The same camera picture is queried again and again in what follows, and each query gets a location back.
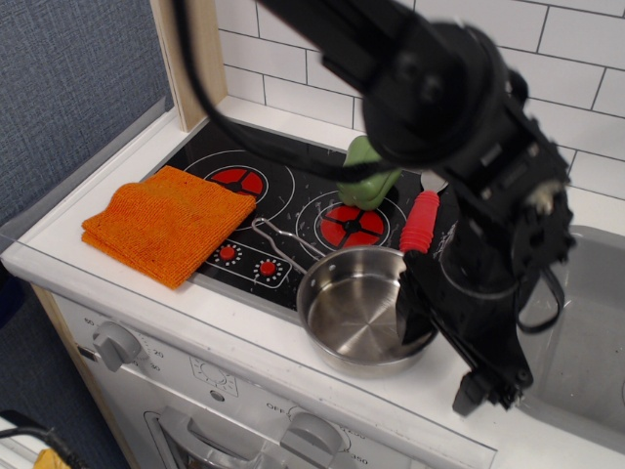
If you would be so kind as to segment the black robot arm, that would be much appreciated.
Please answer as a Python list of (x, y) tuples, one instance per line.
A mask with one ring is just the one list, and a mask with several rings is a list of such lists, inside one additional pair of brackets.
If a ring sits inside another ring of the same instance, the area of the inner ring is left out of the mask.
[(533, 377), (518, 335), (539, 280), (574, 240), (567, 166), (524, 113), (527, 88), (480, 30), (429, 22), (394, 1), (270, 1), (323, 64), (362, 97), (367, 137), (391, 164), (431, 169), (457, 219), (438, 255), (409, 251), (397, 313), (403, 338), (431, 323), (469, 366), (453, 408), (514, 405)]

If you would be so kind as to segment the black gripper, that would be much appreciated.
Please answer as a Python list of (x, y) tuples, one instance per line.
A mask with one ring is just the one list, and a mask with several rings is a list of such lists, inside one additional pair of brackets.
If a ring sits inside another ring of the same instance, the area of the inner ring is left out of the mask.
[(426, 347), (439, 332), (469, 365), (452, 408), (468, 416), (484, 403), (517, 405), (533, 378), (517, 336), (517, 317), (537, 281), (515, 275), (499, 237), (459, 214), (440, 252), (402, 253), (396, 331), (402, 346)]

